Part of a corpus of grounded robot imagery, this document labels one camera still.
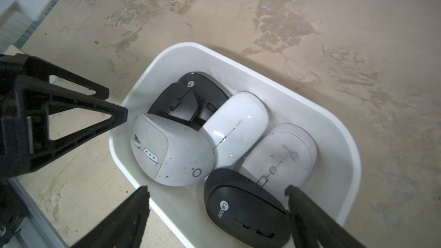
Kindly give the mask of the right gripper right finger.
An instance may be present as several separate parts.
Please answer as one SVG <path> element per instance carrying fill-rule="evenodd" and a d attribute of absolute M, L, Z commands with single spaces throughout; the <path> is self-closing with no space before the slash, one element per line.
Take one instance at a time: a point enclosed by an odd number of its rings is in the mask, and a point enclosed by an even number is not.
<path fill-rule="evenodd" d="M 300 188 L 288 186 L 289 225 L 297 248 L 363 248 L 364 245 Z"/>

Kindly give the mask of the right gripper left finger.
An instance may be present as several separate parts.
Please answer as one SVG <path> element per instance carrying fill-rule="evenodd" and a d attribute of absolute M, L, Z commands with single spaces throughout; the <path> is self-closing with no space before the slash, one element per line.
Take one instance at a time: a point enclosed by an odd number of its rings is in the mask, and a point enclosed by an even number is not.
<path fill-rule="evenodd" d="M 149 198 L 148 187 L 139 187 L 73 247 L 139 248 L 149 217 Z"/>

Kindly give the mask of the black Lecoo mouse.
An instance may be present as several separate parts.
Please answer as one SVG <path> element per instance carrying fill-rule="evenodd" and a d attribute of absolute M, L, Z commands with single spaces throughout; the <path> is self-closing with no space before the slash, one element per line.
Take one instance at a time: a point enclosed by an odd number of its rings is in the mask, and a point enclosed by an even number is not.
<path fill-rule="evenodd" d="M 228 168 L 213 170 L 204 185 L 209 218 L 254 248 L 282 248 L 291 238 L 286 208 L 268 191 Z"/>

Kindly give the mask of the matte white mouse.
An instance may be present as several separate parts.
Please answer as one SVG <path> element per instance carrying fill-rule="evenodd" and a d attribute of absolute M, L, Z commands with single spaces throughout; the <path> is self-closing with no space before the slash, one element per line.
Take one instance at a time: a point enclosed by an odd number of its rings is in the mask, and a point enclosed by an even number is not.
<path fill-rule="evenodd" d="M 250 153 L 239 173 L 287 203 L 288 186 L 300 187 L 313 170 L 317 145 L 302 128 L 293 124 L 275 127 Z"/>

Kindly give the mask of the grey speckled mouse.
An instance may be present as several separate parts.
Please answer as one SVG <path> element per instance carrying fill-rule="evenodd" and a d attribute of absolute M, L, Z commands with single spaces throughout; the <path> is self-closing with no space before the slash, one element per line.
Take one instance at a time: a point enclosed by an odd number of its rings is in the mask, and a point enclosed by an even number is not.
<path fill-rule="evenodd" d="M 199 132 L 154 114 L 136 116 L 130 144 L 142 171 L 165 186 L 196 184 L 214 169 L 212 147 Z"/>

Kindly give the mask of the glossy white mouse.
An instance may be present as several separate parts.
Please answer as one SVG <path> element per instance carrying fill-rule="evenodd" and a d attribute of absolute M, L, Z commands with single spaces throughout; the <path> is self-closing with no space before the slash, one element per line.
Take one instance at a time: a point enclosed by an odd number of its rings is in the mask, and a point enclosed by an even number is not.
<path fill-rule="evenodd" d="M 255 95 L 241 92 L 229 98 L 199 130 L 212 146 L 214 168 L 235 164 L 259 140 L 268 124 L 268 111 Z"/>

